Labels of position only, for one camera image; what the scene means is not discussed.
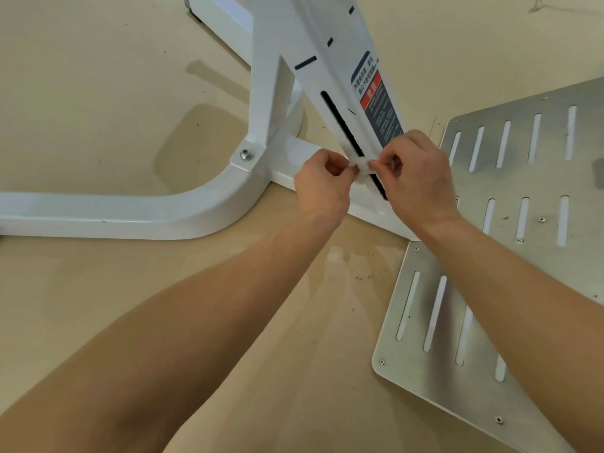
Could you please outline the person's left hand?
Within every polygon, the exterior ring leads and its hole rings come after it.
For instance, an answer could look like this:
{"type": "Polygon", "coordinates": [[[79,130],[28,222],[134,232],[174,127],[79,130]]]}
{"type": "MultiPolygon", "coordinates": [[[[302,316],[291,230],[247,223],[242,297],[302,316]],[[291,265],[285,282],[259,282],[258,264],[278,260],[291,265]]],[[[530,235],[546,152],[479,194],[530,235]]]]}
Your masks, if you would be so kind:
{"type": "Polygon", "coordinates": [[[342,154],[319,149],[294,176],[301,215],[335,230],[350,208],[351,186],[338,186],[336,176],[349,166],[342,154]]]}

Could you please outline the person's right hand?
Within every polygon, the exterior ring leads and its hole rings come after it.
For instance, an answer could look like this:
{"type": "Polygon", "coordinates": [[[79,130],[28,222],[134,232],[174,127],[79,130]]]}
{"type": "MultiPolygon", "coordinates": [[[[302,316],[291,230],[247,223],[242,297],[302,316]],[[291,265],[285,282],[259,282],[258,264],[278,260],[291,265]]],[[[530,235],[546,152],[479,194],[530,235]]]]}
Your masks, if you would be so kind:
{"type": "MultiPolygon", "coordinates": [[[[415,236],[428,242],[443,225],[461,219],[449,159],[420,130],[410,130],[394,138],[378,159],[393,156],[402,162],[399,179],[379,179],[394,213],[415,236]]],[[[370,162],[375,174],[377,160],[370,162]]]]}

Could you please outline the small white plastic piece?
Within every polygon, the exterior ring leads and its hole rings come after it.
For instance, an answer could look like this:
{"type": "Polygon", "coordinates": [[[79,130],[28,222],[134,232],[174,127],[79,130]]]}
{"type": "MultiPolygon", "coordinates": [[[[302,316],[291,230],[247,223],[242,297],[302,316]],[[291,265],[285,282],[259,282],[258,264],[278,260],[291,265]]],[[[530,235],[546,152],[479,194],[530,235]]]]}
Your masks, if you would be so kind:
{"type": "Polygon", "coordinates": [[[363,184],[366,182],[366,178],[371,179],[372,175],[375,174],[374,169],[371,168],[370,162],[373,159],[366,157],[358,157],[349,159],[349,166],[358,169],[358,174],[355,179],[356,184],[363,184]]]}

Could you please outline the person's right forearm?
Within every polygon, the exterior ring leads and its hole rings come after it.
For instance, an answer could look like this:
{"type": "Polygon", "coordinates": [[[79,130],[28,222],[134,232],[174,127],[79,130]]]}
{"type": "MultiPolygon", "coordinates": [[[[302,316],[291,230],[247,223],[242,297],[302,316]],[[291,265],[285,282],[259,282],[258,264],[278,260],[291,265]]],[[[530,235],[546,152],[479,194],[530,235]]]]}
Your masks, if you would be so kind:
{"type": "Polygon", "coordinates": [[[604,453],[604,306],[458,213],[408,226],[548,421],[578,453],[604,453]]]}

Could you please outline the person's left forearm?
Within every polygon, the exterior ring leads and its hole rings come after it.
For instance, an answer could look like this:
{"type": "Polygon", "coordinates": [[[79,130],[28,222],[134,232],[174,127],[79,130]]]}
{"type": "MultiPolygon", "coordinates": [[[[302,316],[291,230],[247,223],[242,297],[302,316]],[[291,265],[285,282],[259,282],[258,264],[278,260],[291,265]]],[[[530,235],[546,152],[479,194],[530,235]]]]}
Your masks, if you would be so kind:
{"type": "Polygon", "coordinates": [[[119,317],[0,415],[0,453],[162,453],[342,220],[301,214],[119,317]]]}

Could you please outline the dark and red warning label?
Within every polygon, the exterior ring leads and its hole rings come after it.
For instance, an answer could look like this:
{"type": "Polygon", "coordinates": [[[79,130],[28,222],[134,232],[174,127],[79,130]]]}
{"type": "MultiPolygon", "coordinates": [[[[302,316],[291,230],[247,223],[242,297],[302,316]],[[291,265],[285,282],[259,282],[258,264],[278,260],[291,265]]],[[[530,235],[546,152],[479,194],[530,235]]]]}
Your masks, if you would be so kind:
{"type": "Polygon", "coordinates": [[[404,129],[381,74],[379,59],[373,51],[364,52],[351,75],[350,82],[382,149],[392,139],[404,134],[404,129]]]}

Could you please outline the silver slotted metal plate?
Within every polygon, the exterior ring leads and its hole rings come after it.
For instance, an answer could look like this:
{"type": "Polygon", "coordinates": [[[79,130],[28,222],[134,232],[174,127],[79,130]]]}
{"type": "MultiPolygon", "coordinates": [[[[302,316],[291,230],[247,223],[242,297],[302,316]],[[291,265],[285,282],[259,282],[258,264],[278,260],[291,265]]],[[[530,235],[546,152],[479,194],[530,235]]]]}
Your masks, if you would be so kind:
{"type": "MultiPolygon", "coordinates": [[[[463,216],[604,305],[604,76],[456,116],[441,143],[463,216]]],[[[424,244],[411,241],[376,374],[523,453],[574,453],[424,244]]]]}

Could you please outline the white metal stand frame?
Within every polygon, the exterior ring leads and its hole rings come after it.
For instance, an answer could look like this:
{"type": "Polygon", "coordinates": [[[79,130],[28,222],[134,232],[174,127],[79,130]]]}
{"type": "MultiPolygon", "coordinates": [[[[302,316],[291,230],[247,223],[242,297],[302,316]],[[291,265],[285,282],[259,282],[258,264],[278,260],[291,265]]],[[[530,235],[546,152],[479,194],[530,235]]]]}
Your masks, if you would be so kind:
{"type": "MultiPolygon", "coordinates": [[[[0,193],[0,235],[186,240],[229,227],[269,182],[293,190],[294,175],[319,149],[298,137],[303,95],[348,159],[379,157],[382,148],[350,82],[364,52],[378,57],[357,0],[184,3],[251,67],[248,133],[229,165],[210,182],[170,196],[0,193]],[[254,159],[243,162],[242,149],[254,159]]],[[[377,175],[354,184],[350,199],[352,216],[417,239],[395,216],[377,175]]]]}

